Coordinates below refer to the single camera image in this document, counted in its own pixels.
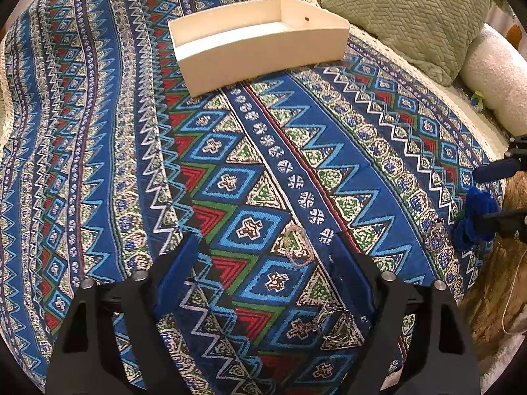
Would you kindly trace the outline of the blue velvet scrunchie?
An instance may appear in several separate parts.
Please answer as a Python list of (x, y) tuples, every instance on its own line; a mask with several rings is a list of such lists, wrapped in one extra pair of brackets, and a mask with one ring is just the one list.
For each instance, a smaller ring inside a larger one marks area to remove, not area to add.
[(455, 250), (467, 251), (480, 242), (491, 242), (495, 233), (478, 228), (477, 223), (483, 216), (498, 212), (496, 199), (488, 191), (473, 186), (466, 195), (463, 211), (463, 217), (457, 221), (452, 234)]

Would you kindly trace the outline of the brown fuzzy rug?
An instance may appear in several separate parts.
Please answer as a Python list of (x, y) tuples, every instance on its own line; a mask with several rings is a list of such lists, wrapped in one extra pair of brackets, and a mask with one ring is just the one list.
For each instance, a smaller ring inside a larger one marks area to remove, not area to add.
[(480, 358), (497, 352), (508, 336), (526, 333), (524, 242), (495, 237), (461, 312)]

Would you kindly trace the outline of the white fluffy cushion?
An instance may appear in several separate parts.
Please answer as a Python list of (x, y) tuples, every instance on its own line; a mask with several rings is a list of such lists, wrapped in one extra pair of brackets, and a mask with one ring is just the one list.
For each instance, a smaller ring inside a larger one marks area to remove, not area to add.
[(526, 60), (488, 24), (469, 46), (460, 77), (505, 130), (526, 133)]

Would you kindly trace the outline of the blue patterned woven blanket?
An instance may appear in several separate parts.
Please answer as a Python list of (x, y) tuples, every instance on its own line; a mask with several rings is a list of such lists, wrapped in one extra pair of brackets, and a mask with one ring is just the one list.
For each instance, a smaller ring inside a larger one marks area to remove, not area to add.
[(432, 80), (352, 29), (336, 63), (192, 97), (168, 22), (254, 0), (33, 0), (1, 43), (1, 336), (43, 390), (85, 278), (117, 283), (208, 243), (159, 331), (195, 394), (333, 394), (365, 332), (329, 339), (345, 234), (461, 300), (449, 242), (495, 149)]

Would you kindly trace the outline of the green textured pillow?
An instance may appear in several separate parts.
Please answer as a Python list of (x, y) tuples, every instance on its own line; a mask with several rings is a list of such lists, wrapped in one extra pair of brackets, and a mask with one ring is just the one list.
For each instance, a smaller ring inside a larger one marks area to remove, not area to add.
[(317, 1), (448, 86), (497, 0)]

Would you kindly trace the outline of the cream rectangular open box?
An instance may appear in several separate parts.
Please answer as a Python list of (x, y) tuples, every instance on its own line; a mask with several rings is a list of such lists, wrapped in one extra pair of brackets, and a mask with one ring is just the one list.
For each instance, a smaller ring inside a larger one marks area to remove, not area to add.
[(174, 55), (196, 97), (265, 74), (340, 60), (349, 22), (302, 0), (222, 5), (168, 22)]

